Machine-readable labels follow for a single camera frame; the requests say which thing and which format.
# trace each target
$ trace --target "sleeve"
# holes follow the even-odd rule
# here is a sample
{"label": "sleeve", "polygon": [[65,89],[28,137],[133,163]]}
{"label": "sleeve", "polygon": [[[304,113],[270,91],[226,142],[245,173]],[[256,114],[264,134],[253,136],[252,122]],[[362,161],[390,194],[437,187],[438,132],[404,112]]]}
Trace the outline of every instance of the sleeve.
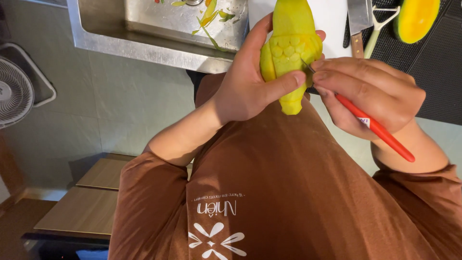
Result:
{"label": "sleeve", "polygon": [[393,196],[440,259],[462,259],[462,182],[455,165],[434,173],[378,171],[373,178]]}
{"label": "sleeve", "polygon": [[151,152],[130,161],[120,176],[109,260],[154,259],[171,237],[185,205],[186,167]]}

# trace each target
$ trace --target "fan grille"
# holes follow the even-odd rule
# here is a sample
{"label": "fan grille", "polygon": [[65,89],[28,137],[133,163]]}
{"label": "fan grille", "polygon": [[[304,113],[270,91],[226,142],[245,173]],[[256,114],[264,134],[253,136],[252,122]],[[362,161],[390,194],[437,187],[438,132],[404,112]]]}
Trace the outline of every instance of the fan grille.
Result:
{"label": "fan grille", "polygon": [[0,57],[0,81],[11,88],[11,97],[0,101],[0,128],[24,118],[34,103],[34,90],[26,74],[14,63]]}

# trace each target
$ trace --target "white cutting board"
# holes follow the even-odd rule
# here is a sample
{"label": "white cutting board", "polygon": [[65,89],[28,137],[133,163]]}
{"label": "white cutting board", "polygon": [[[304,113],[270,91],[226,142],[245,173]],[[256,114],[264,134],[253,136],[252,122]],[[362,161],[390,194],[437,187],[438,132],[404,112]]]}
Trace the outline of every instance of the white cutting board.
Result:
{"label": "white cutting board", "polygon": [[[322,52],[326,58],[351,57],[351,47],[343,48],[347,22],[347,0],[307,0],[316,30],[326,32]],[[274,10],[276,0],[248,0],[250,28]]]}

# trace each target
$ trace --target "person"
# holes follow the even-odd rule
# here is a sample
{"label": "person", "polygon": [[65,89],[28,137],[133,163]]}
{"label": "person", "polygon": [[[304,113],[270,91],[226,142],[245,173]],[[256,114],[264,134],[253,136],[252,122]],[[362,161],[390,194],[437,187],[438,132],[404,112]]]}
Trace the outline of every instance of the person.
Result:
{"label": "person", "polygon": [[[298,115],[280,111],[278,98],[306,76],[292,71],[263,81],[260,48],[271,20],[250,31],[227,73],[203,78],[197,108],[124,167],[109,259],[462,259],[461,180],[414,119],[425,92],[376,60],[312,63],[334,124],[371,141],[380,170],[370,177],[309,97]],[[334,93],[386,127],[415,162],[378,139]]]}

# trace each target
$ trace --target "stainless steel sink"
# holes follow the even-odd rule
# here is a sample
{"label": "stainless steel sink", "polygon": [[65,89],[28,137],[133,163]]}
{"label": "stainless steel sink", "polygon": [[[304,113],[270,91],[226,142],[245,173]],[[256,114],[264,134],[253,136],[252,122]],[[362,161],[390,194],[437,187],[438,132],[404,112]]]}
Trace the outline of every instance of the stainless steel sink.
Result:
{"label": "stainless steel sink", "polygon": [[202,17],[205,1],[195,6],[164,1],[67,0],[75,46],[208,73],[226,71],[248,33],[247,0],[218,0],[216,10],[236,16],[226,22],[218,16],[207,27],[227,52],[215,49],[203,30],[191,34],[199,29],[196,17]]}

